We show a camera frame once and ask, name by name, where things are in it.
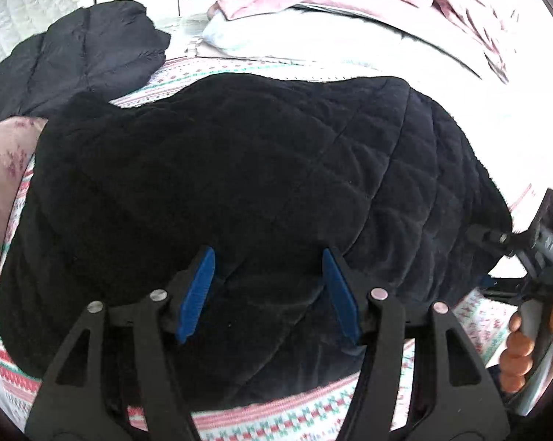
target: patterned bed sheet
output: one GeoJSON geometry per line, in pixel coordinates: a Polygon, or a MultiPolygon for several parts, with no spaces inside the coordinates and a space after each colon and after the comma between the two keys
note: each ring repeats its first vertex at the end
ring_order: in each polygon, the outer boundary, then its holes
{"type": "MultiPolygon", "coordinates": [[[[168,61],[152,75],[144,88],[112,103],[120,107],[138,106],[170,96],[198,79],[222,72],[246,72],[277,79],[311,81],[380,76],[376,70],[358,66],[294,66],[246,60],[179,58],[168,61]]],[[[30,180],[33,177],[34,162],[32,158],[13,205],[1,255],[0,271],[25,204],[30,180]]],[[[535,213],[536,204],[539,204],[540,200],[539,190],[531,184],[527,185],[517,197],[511,198],[510,209],[514,221],[521,221],[523,224],[530,214],[535,213]]],[[[513,312],[513,307],[486,300],[476,290],[455,308],[455,315],[485,363],[495,355],[506,338],[507,321],[513,312]]],[[[414,354],[415,343],[413,340],[407,340],[393,429],[403,426],[407,420],[414,354]]],[[[1,337],[0,378],[5,400],[11,410],[11,418],[23,430],[41,381],[29,377],[18,369],[7,354],[1,337]]],[[[193,419],[201,438],[205,441],[333,440],[348,411],[357,381],[358,374],[354,374],[329,386],[301,395],[264,405],[222,412],[194,413],[193,419]]],[[[144,414],[140,408],[129,408],[129,416],[132,425],[147,429],[144,414]]]]}

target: metal pin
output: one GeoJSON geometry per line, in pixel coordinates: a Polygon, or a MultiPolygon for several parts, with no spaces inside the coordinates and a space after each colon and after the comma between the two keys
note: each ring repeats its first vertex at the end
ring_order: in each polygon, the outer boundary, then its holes
{"type": "Polygon", "coordinates": [[[436,302],[433,304],[433,310],[436,313],[439,313],[441,315],[444,315],[445,313],[448,313],[450,309],[448,308],[448,305],[446,305],[444,302],[436,302]]]}
{"type": "Polygon", "coordinates": [[[389,292],[384,290],[384,288],[373,288],[371,290],[371,297],[375,300],[384,300],[389,296],[389,292]]]}
{"type": "Polygon", "coordinates": [[[87,311],[89,313],[99,313],[103,309],[103,304],[99,300],[95,300],[87,305],[87,311]]]}
{"type": "Polygon", "coordinates": [[[157,288],[150,292],[150,300],[153,302],[162,302],[167,297],[166,290],[157,288]]]}

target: black mechanical device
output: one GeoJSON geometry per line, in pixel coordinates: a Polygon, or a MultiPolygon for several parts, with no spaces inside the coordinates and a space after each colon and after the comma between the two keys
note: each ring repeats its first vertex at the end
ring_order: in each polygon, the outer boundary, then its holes
{"type": "MultiPolygon", "coordinates": [[[[528,231],[504,234],[473,226],[469,238],[493,253],[518,256],[527,268],[525,278],[498,280],[484,290],[490,298],[519,305],[521,311],[526,303],[539,303],[539,310],[522,313],[522,331],[536,333],[536,363],[526,387],[504,403],[445,303],[404,305],[390,287],[373,284],[351,270],[336,248],[326,248],[323,279],[340,326],[366,347],[340,441],[502,441],[510,433],[512,416],[533,402],[531,380],[545,376],[543,367],[553,345],[552,331],[545,328],[553,303],[553,191],[546,194],[528,231]],[[390,431],[406,338],[415,339],[412,399],[407,424],[390,431]]],[[[200,441],[181,396],[180,373],[166,361],[163,337],[173,334],[177,343],[184,343],[193,334],[214,270],[213,249],[203,247],[187,270],[133,305],[90,303],[47,370],[26,425],[29,439],[200,441]],[[111,380],[104,382],[111,372],[104,352],[114,346],[112,332],[119,327],[133,330],[148,433],[130,425],[126,410],[113,412],[104,402],[105,386],[111,386],[111,380]],[[62,372],[82,338],[88,339],[84,382],[72,386],[63,381],[62,372]]]]}

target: human hand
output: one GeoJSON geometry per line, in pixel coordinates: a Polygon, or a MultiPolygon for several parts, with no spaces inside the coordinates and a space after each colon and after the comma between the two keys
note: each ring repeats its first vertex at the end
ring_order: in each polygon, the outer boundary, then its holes
{"type": "MultiPolygon", "coordinates": [[[[531,370],[534,342],[521,331],[521,316],[514,313],[509,320],[511,334],[507,337],[507,349],[499,358],[501,374],[499,382],[505,393],[517,393],[525,385],[525,375],[531,370]]],[[[553,333],[553,308],[550,315],[550,329],[553,333]]]]}

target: black quilted blanket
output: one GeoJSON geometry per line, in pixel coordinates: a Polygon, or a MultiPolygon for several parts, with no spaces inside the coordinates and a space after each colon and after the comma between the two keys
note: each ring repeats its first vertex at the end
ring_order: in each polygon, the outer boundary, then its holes
{"type": "Polygon", "coordinates": [[[512,226],[454,120],[401,79],[221,74],[130,109],[81,95],[41,134],[0,332],[41,377],[88,302],[135,302],[209,244],[214,287],[170,356],[193,410],[263,402],[361,363],[324,247],[407,302],[453,305],[497,262],[466,241],[471,223],[512,226]]]}
{"type": "Polygon", "coordinates": [[[110,101],[141,88],[164,64],[170,35],[131,0],[79,8],[18,44],[0,63],[0,121],[49,119],[70,98],[110,101]]]}

